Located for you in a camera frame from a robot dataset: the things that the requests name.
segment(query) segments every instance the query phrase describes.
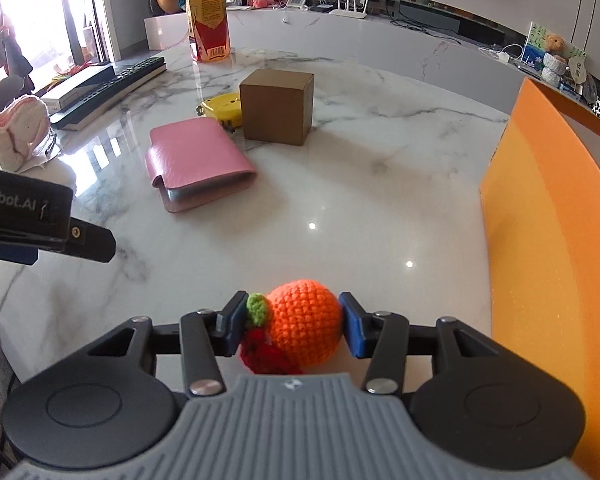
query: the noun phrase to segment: pink wallet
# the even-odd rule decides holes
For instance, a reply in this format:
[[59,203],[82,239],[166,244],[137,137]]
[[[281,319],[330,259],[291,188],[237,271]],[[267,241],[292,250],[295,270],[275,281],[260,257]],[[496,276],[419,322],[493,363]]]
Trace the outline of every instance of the pink wallet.
[[151,130],[149,136],[146,168],[170,213],[243,190],[257,176],[215,119],[166,124]]

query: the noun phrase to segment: black keyboard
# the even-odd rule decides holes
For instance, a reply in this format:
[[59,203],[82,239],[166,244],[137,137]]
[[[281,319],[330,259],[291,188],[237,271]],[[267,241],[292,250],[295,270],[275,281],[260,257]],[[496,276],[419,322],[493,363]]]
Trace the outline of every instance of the black keyboard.
[[58,130],[80,130],[165,70],[167,65],[163,57],[150,57],[126,68],[66,110],[53,114],[51,125]]

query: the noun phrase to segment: brown cube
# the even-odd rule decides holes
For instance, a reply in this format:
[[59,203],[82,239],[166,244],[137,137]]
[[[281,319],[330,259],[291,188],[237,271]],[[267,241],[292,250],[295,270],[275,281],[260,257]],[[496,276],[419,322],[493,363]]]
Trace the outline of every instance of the brown cube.
[[314,117],[314,75],[259,68],[240,83],[244,138],[302,146]]

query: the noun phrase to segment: barcode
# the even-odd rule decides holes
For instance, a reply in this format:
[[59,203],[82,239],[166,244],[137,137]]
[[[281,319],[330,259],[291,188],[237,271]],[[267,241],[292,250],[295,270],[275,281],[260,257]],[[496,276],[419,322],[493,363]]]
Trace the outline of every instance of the barcode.
[[216,46],[206,51],[209,57],[224,56],[224,46]]

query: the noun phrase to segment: orange crochet toy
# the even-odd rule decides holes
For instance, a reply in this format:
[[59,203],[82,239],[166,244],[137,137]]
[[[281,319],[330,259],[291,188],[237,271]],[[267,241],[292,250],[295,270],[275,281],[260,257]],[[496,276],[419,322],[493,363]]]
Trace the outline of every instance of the orange crochet toy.
[[342,308],[318,282],[299,280],[279,286],[268,296],[250,294],[249,329],[240,357],[258,374],[301,374],[320,364],[342,337]]

